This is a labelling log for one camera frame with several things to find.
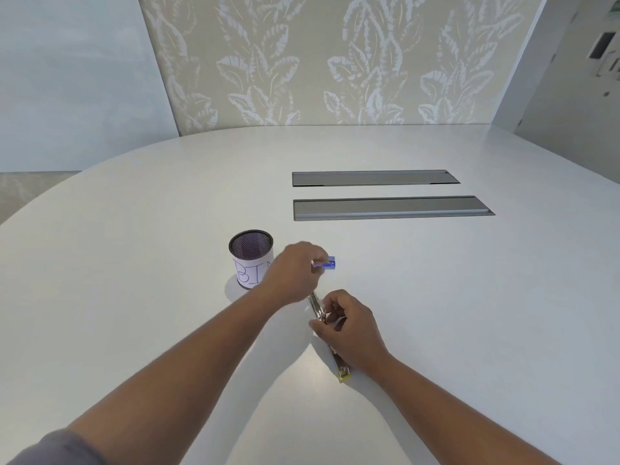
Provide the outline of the metal stapler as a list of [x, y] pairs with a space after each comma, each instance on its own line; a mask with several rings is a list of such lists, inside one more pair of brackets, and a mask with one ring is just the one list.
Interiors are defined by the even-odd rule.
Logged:
[[[327, 324], [327, 312], [325, 312], [319, 298], [317, 297], [315, 292], [312, 292], [308, 297], [309, 303], [314, 311], [315, 318], [320, 320], [322, 324]], [[330, 354], [334, 359], [334, 363], [336, 365], [337, 371], [336, 376], [338, 378], [339, 383], [345, 383], [351, 377], [351, 367], [347, 362], [333, 349], [330, 344], [327, 344]]]

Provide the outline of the person's left hand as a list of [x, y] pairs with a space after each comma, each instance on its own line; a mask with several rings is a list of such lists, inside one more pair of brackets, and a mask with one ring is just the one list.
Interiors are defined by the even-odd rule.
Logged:
[[324, 272], [303, 261], [300, 243], [287, 245], [259, 283], [260, 293], [277, 309], [308, 297]]

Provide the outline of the grey shirt sleeve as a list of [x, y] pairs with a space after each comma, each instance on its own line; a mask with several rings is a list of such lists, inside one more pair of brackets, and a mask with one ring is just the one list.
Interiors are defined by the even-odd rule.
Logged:
[[107, 462], [82, 437], [61, 429], [22, 450], [6, 465], [107, 465]]

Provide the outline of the black mesh cup, paper label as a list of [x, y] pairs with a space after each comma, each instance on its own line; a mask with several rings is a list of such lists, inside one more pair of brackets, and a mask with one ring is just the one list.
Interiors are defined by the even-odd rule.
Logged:
[[259, 229], [236, 234], [229, 241], [228, 249], [235, 264], [237, 282], [246, 290], [263, 280], [274, 261], [274, 239]]

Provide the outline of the person's right forearm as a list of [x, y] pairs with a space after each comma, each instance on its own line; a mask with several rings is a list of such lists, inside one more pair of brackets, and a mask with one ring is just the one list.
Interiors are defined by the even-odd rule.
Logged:
[[365, 373], [440, 465], [561, 465], [389, 353]]

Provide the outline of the person's left forearm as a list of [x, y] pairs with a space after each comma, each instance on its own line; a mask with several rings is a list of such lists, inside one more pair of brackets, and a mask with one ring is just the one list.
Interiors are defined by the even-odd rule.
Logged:
[[266, 282], [251, 289], [68, 430], [112, 465], [179, 465], [262, 328], [278, 310], [306, 297]]

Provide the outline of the grey door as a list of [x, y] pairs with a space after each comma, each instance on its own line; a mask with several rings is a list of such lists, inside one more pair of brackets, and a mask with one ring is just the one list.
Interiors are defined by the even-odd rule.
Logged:
[[620, 183], [620, 76], [596, 77], [620, 54], [620, 0], [581, 0], [515, 134]]

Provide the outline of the person's right hand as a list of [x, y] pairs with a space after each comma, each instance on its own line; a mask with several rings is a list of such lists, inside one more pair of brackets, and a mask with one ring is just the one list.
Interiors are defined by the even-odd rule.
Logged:
[[323, 299], [327, 320], [342, 317], [340, 337], [319, 337], [351, 367], [372, 376], [389, 358], [372, 310], [344, 289], [328, 293]]

